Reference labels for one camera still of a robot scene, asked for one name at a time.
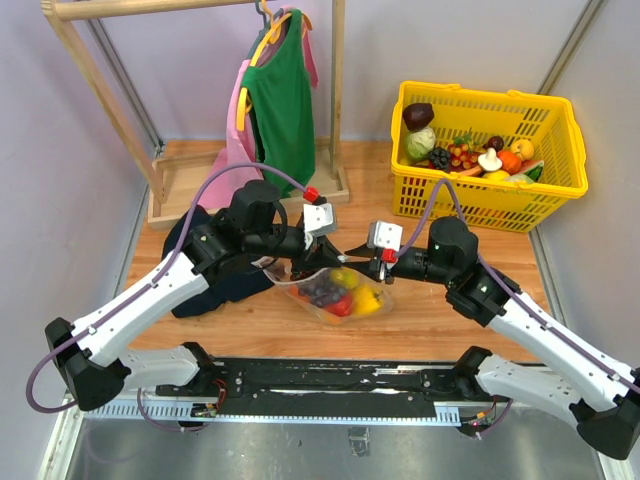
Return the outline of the purple grape bunch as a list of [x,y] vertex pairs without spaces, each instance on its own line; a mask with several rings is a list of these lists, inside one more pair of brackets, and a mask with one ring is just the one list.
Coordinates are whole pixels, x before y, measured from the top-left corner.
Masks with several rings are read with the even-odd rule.
[[324,308],[339,301],[347,293],[347,289],[334,284],[331,280],[319,280],[302,285],[297,293],[312,305]]

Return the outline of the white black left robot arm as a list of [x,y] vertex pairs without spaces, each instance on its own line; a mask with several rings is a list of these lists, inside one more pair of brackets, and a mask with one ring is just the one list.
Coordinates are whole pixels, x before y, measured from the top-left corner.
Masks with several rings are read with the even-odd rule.
[[196,343],[136,353],[130,343],[169,311],[206,293],[247,281],[254,261],[287,259],[304,270],[338,266],[328,240],[333,206],[310,188],[298,225],[289,225],[279,191],[264,180],[237,190],[228,207],[210,215],[189,211],[175,246],[149,274],[103,307],[73,322],[45,328],[52,362],[76,406],[96,410],[124,391],[158,385],[207,393],[214,383],[208,354]]

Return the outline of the yellow bell pepper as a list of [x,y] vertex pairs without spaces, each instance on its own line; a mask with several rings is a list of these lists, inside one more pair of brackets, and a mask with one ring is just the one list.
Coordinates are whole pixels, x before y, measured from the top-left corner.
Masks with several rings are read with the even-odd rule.
[[332,269],[329,277],[334,284],[347,290],[355,289],[360,283],[357,273],[350,269]]
[[355,316],[373,315],[385,307],[382,291],[368,284],[356,287],[352,291],[352,297],[352,314]]

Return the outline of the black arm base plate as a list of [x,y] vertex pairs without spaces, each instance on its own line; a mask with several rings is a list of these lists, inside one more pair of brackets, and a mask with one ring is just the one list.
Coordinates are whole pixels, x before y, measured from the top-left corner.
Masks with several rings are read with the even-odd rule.
[[267,417],[426,417],[437,402],[486,402],[491,395],[458,377],[451,363],[219,357],[185,386],[159,396],[212,397],[222,412]]

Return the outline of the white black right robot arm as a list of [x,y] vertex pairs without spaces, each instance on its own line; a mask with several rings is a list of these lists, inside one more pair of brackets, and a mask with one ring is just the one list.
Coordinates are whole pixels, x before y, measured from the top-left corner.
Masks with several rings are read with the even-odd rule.
[[424,248],[401,244],[401,233],[398,225],[372,223],[367,242],[348,251],[348,267],[380,282],[443,285],[457,313],[513,340],[549,369],[520,367],[471,347],[452,377],[460,397],[486,393],[527,404],[566,422],[599,453],[616,460],[630,456],[639,438],[638,369],[579,337],[492,268],[462,220],[432,222]]

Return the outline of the clear dotted zip top bag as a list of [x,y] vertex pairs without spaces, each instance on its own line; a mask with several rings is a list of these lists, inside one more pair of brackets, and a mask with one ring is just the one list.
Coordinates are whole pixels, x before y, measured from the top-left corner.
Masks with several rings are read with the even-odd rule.
[[259,258],[253,265],[287,297],[325,324],[364,320],[393,308],[391,295],[384,287],[345,267],[295,273],[290,261],[271,257]]

